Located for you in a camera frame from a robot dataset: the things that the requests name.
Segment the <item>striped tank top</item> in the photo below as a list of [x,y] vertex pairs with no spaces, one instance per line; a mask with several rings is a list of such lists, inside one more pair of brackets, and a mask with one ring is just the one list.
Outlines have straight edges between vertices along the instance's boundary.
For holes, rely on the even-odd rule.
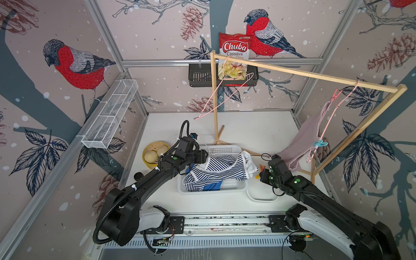
[[219,188],[226,180],[245,181],[254,176],[258,167],[251,155],[216,153],[203,164],[193,164],[182,180],[188,192],[202,192]]

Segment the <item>white hanger with striped top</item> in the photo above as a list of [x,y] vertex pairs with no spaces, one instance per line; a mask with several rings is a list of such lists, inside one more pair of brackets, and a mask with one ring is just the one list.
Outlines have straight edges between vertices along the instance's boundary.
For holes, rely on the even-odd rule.
[[242,151],[237,158],[230,155],[209,156],[206,163],[195,165],[187,177],[190,182],[215,182],[225,179],[246,180],[259,170],[247,151]]

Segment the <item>pink tank top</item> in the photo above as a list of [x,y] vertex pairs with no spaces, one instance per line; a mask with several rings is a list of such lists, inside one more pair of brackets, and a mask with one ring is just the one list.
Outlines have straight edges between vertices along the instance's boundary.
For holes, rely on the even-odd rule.
[[331,104],[332,102],[328,101],[319,114],[307,119],[289,146],[278,154],[290,171],[298,171],[300,169],[299,161],[311,149],[315,148],[314,144],[320,140],[318,136],[319,126]]

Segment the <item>teal clothespin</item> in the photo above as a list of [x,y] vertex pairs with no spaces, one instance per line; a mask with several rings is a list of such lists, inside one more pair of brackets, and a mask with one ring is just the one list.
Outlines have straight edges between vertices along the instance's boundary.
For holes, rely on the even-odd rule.
[[328,143],[326,141],[323,141],[323,140],[319,140],[319,141],[317,141],[313,144],[313,146],[316,146],[316,147],[325,147],[327,145],[328,145]]

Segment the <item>blue tank top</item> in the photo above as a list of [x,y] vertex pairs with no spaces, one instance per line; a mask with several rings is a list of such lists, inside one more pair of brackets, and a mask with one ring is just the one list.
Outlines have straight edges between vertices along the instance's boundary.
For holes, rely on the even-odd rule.
[[204,186],[203,191],[219,191],[221,189],[222,182],[208,184]]

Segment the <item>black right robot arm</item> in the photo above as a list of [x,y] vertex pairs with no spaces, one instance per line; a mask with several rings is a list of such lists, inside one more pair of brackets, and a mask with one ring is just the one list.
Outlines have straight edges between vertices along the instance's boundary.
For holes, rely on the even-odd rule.
[[297,204],[286,211],[283,220],[271,225],[274,230],[285,227],[292,234],[310,232],[351,260],[401,258],[387,225],[358,216],[325,195],[305,177],[294,176],[278,155],[270,157],[268,167],[260,173],[260,181],[297,200]]

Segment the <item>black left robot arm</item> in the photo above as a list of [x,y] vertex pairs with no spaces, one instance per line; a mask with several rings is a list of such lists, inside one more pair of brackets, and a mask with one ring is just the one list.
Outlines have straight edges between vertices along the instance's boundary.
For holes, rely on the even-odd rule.
[[177,142],[157,160],[157,166],[147,175],[120,190],[112,189],[105,198],[93,232],[95,244],[114,241],[126,245],[136,233],[168,225],[169,212],[154,206],[149,211],[142,205],[163,184],[176,177],[191,164],[203,164],[208,153],[199,148],[197,134],[189,131],[190,123],[182,123]]

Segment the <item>white plastic tray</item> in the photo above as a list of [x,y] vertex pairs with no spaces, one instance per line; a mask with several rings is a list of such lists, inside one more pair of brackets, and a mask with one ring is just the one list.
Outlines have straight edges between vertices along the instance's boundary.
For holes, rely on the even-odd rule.
[[247,195],[250,200],[258,203],[272,203],[279,199],[271,186],[255,180],[248,182]]

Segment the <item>white perforated plastic basket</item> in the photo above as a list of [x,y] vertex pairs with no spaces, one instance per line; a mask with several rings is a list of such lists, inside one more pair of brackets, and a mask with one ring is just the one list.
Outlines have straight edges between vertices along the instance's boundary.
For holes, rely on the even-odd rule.
[[[242,149],[237,145],[204,145],[201,149],[206,150],[209,155],[212,155],[213,157],[230,155],[235,159],[238,154],[242,152]],[[227,179],[221,183],[221,186],[219,186],[217,190],[189,192],[186,189],[186,186],[184,186],[184,178],[185,175],[179,175],[175,178],[177,181],[177,190],[182,195],[210,195],[230,192],[245,192],[248,188],[248,180]]]

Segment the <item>yellow bowl with buns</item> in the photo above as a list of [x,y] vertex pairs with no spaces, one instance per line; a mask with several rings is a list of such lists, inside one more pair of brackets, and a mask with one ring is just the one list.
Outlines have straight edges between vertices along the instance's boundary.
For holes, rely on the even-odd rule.
[[143,162],[149,169],[154,169],[158,164],[158,158],[169,150],[169,145],[163,141],[155,141],[149,144],[143,151]]

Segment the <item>brown bottle black cap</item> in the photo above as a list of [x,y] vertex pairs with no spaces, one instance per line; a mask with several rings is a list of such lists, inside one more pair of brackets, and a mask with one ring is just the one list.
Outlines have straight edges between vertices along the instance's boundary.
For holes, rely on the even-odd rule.
[[143,176],[144,175],[141,172],[137,172],[137,173],[134,174],[133,178],[134,178],[135,181],[139,181],[143,178]]

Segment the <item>cassava chips bag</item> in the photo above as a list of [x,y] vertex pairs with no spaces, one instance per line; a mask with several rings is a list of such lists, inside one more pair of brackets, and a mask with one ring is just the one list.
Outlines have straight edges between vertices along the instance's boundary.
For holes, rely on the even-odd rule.
[[219,45],[220,54],[228,57],[228,59],[219,60],[218,78],[220,80],[244,80],[247,75],[247,65],[230,61],[229,58],[247,60],[249,58],[251,36],[219,33]]

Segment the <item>wooden clothes rack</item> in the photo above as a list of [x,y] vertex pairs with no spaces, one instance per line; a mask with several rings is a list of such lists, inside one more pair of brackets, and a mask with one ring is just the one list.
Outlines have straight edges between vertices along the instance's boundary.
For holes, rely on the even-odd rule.
[[372,111],[372,113],[363,120],[356,129],[348,135],[348,137],[331,153],[326,160],[324,160],[317,168],[312,166],[310,172],[302,170],[302,173],[310,175],[312,183],[315,183],[315,176],[320,173],[332,160],[334,160],[355,138],[357,138],[367,127],[373,123],[379,116],[382,115],[395,101],[397,101],[406,91],[407,86],[405,84],[399,84],[396,88],[389,86],[382,86],[379,84],[373,84],[368,82],[362,82],[359,80],[350,80],[345,78],[339,78],[335,76],[329,76],[319,73],[313,73],[309,71],[303,71],[298,69],[285,68],[277,65],[270,65],[267,63],[255,62],[251,60],[230,58],[224,55],[216,54],[213,50],[210,53],[210,65],[211,65],[211,78],[212,78],[212,98],[213,98],[213,112],[214,112],[214,144],[226,145],[227,143],[220,140],[221,134],[224,130],[224,127],[218,128],[218,110],[219,105],[217,104],[217,89],[221,86],[220,83],[217,83],[217,69],[216,69],[216,60],[229,60],[232,62],[238,62],[250,66],[255,66],[259,68],[264,68],[268,70],[274,70],[283,73],[294,74],[298,76],[305,76],[307,78],[324,80],[334,83],[339,83],[342,85],[355,85],[357,87],[363,87],[368,89],[373,89],[376,91],[388,92],[389,95],[384,99],[384,101]]

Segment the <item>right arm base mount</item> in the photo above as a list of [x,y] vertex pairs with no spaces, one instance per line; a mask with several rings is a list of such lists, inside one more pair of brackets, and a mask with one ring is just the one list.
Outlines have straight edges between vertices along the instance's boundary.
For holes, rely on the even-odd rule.
[[284,214],[273,214],[268,216],[267,227],[271,228],[272,233],[299,233],[310,235],[309,231],[301,228],[298,218],[286,216]]

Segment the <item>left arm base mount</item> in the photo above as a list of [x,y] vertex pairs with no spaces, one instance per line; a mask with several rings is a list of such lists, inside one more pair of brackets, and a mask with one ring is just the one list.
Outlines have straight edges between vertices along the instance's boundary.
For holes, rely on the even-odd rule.
[[156,229],[146,230],[147,235],[172,235],[172,234],[183,234],[185,227],[185,217],[184,216],[173,216],[170,217],[169,224],[166,230],[161,230],[161,227]]

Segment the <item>black wall basket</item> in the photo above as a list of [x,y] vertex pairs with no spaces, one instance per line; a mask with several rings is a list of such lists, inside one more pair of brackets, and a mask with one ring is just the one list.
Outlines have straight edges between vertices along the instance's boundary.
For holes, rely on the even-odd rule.
[[[224,80],[221,86],[224,87],[238,87],[250,78],[250,73],[253,73],[252,78],[244,84],[244,87],[254,87],[259,80],[258,68],[248,66],[247,77],[244,80]],[[188,67],[188,81],[191,87],[211,87],[211,65],[208,63],[189,64]]]

